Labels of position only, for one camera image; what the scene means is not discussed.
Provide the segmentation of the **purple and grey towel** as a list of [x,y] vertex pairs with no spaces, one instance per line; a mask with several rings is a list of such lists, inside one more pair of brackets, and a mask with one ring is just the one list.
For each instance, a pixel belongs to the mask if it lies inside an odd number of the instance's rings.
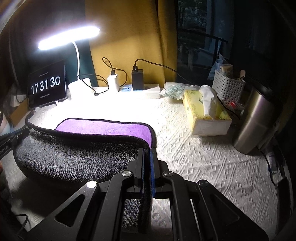
[[143,149],[144,189],[139,200],[127,200],[122,229],[140,232],[151,217],[150,150],[156,135],[145,123],[68,118],[54,130],[28,124],[29,135],[16,145],[15,162],[24,175],[51,187],[77,190],[90,180],[110,180],[137,159]]

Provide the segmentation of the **yellow tissue box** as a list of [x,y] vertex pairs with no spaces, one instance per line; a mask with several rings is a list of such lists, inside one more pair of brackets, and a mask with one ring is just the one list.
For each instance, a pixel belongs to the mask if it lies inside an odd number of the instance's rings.
[[191,135],[201,137],[227,134],[232,119],[210,86],[203,85],[199,90],[186,89],[183,105]]

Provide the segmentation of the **white power strip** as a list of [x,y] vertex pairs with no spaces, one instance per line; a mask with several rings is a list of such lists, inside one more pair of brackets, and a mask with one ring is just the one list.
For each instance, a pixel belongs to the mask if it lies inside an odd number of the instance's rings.
[[159,99],[161,98],[161,88],[158,84],[145,84],[144,90],[133,90],[131,84],[126,84],[115,93],[107,87],[94,87],[99,96],[115,96],[116,98],[127,99]]

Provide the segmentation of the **plastic bag packet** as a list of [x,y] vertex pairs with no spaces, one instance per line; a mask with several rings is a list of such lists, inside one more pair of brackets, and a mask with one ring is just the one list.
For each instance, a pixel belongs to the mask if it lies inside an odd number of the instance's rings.
[[176,100],[183,100],[185,90],[199,90],[198,85],[183,84],[177,82],[166,82],[161,90],[161,96]]

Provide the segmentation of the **white textured tablecloth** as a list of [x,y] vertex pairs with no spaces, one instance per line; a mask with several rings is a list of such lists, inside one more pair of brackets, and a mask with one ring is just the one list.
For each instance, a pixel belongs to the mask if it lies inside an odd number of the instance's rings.
[[[107,96],[90,102],[74,103],[70,99],[43,107],[30,119],[34,125],[54,129],[67,118],[105,119],[146,123],[157,136],[157,155],[173,172],[197,182],[208,180],[241,211],[259,225],[272,240],[278,222],[278,198],[267,163],[260,152],[244,155],[232,145],[233,129],[226,136],[192,137],[188,129],[182,101],[170,98],[137,99]],[[30,230],[65,201],[29,181],[15,163],[10,152],[2,160],[4,173],[12,195],[12,210],[29,217],[25,229]],[[152,200],[151,225],[145,240],[172,240],[169,201]]]

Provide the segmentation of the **black power adapter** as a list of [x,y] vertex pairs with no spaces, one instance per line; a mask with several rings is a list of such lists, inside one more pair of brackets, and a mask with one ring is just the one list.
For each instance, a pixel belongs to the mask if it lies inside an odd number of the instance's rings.
[[136,65],[132,70],[132,88],[133,90],[144,90],[144,70],[138,69]]

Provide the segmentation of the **white USB charger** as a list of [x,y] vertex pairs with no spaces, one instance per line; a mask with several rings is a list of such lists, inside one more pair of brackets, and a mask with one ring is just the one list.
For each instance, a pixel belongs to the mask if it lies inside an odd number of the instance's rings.
[[113,93],[119,92],[119,84],[118,84],[117,77],[118,77],[118,74],[116,74],[114,70],[111,70],[110,75],[107,77],[109,90]]

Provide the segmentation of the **white desk lamp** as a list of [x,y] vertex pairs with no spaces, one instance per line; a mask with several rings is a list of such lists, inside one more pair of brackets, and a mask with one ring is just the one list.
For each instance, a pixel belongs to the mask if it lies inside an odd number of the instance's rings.
[[89,47],[89,41],[99,34],[99,27],[81,25],[52,33],[38,42],[40,51],[60,50],[65,56],[66,86],[72,99],[99,95],[94,90],[96,75]]

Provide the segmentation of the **white plastic basket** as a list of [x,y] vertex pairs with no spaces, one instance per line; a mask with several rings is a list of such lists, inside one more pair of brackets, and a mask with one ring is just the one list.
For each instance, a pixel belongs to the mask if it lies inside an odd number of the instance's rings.
[[215,70],[213,86],[217,97],[224,103],[229,104],[232,101],[238,102],[243,92],[245,82],[227,78]]

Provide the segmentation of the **stainless steel tumbler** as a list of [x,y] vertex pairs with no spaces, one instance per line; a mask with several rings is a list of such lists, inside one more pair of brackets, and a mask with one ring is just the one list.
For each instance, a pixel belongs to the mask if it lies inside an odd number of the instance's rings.
[[275,92],[263,85],[253,88],[234,132],[234,148],[243,154],[251,152],[263,140],[278,116]]

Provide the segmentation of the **tablet showing clock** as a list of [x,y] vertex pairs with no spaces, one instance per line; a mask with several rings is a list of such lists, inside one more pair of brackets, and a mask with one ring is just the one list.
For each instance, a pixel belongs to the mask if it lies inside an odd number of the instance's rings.
[[31,73],[27,93],[29,109],[64,100],[67,96],[65,62],[61,60]]

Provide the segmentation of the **cardboard box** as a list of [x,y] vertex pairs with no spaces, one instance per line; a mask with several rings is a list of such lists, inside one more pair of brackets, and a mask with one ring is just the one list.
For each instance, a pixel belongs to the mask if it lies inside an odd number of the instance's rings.
[[25,99],[10,115],[10,120],[13,126],[16,126],[28,111],[28,100]]

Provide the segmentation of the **yellow curtain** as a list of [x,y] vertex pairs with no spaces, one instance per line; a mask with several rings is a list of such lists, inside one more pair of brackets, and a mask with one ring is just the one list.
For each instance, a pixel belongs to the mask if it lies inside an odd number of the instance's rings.
[[90,40],[95,73],[108,76],[111,64],[126,71],[130,83],[133,65],[144,70],[145,83],[174,82],[177,78],[176,1],[86,1],[86,19],[100,28]]

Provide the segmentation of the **dark teal curtain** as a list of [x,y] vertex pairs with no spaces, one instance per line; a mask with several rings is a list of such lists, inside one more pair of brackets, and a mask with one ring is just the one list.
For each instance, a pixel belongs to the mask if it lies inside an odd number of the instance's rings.
[[13,15],[8,43],[15,80],[21,89],[34,71],[63,60],[66,81],[90,78],[95,69],[90,38],[99,29],[86,20],[85,1],[25,1]]

